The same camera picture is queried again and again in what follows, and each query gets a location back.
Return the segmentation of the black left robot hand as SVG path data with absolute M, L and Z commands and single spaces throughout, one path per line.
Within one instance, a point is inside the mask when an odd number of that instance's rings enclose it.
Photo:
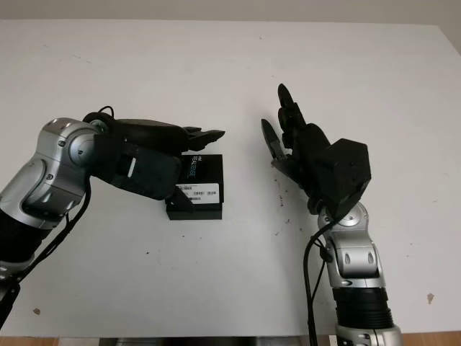
M 176 186 L 182 170 L 182 154 L 203 150 L 223 137 L 225 131 L 138 119 L 119 119 L 112 125 L 111 134 L 122 148 L 111 184 L 192 212 L 192 201 Z

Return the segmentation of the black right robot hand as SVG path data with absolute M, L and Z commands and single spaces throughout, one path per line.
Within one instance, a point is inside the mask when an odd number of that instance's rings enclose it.
M 307 123 L 298 104 L 284 84 L 277 87 L 280 103 L 278 121 L 282 129 L 279 137 L 266 120 L 261 120 L 264 140 L 272 156 L 272 166 L 289 177 L 308 196 L 308 210 L 320 213 L 324 205 L 318 179 L 313 169 L 313 158 L 330 145 L 323 131 L 313 123 Z

